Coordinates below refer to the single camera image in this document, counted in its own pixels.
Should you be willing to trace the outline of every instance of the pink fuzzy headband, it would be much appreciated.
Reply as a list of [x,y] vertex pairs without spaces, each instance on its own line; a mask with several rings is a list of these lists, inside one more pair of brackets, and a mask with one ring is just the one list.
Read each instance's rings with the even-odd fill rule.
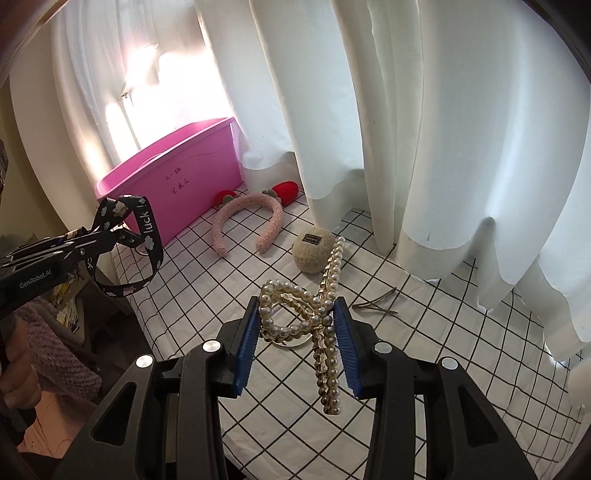
[[260,252],[266,252],[273,244],[273,240],[281,232],[283,226],[283,207],[281,202],[277,199],[267,195],[266,193],[251,193],[233,199],[226,203],[215,215],[212,223],[212,247],[221,257],[228,254],[226,245],[222,238],[222,227],[226,221],[234,215],[234,213],[244,210],[247,207],[268,207],[273,211],[273,217],[269,225],[256,241],[256,249]]

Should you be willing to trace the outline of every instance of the beige wall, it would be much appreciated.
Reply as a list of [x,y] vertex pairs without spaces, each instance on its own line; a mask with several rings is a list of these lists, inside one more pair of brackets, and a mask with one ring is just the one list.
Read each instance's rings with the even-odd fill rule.
[[9,79],[22,144],[47,198],[69,230],[90,227],[98,202],[61,112],[49,24],[23,49]]
[[60,235],[64,223],[51,206],[31,168],[12,111],[8,82],[0,89],[0,139],[8,155],[8,175],[0,204],[0,235],[23,238]]

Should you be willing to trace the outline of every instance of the white tablecloth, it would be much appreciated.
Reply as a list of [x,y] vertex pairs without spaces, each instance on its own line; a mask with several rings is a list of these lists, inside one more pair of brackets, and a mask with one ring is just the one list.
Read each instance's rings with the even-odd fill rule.
[[[297,269],[289,249],[310,226],[305,196],[285,209],[284,230],[268,252],[255,250],[271,214],[243,210],[225,227],[227,258],[211,249],[210,210],[167,245],[160,272],[131,299],[157,358],[187,353],[215,338],[223,322],[242,317],[252,295],[270,278],[284,278],[317,290],[319,275]],[[477,303],[478,269],[464,263],[453,275],[426,283],[408,275],[376,247],[369,214],[349,212],[341,234],[348,240],[339,294],[349,304],[373,300],[393,287],[399,296],[384,306],[402,321],[379,312],[353,312],[379,337],[415,358],[455,357],[495,405],[539,478],[571,446],[580,408],[569,404],[567,373],[579,358],[557,364],[544,351],[539,321],[519,296],[495,309]],[[150,270],[147,258],[118,246],[113,258],[122,282]],[[286,310],[275,322],[287,325]],[[311,344],[293,350],[259,341],[248,386],[237,400],[220,400],[227,456],[253,479],[361,480],[373,422],[373,401],[358,401],[341,376],[342,413],[325,416],[320,404]],[[425,478],[426,434],[421,400],[415,402],[416,478]]]

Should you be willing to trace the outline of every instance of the label tag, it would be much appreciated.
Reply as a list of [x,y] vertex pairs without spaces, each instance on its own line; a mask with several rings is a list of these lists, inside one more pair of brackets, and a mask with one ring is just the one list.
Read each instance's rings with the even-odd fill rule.
[[321,237],[307,233],[304,235],[304,239],[302,241],[306,242],[307,244],[318,245],[321,240]]

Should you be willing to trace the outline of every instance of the pink plastic tub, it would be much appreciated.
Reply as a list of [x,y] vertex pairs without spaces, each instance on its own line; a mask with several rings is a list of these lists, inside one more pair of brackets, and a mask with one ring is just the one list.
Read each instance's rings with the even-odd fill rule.
[[[164,245],[211,208],[221,190],[242,183],[230,118],[185,125],[118,165],[99,183],[98,199],[143,195],[150,201]],[[138,231],[135,218],[125,223]]]

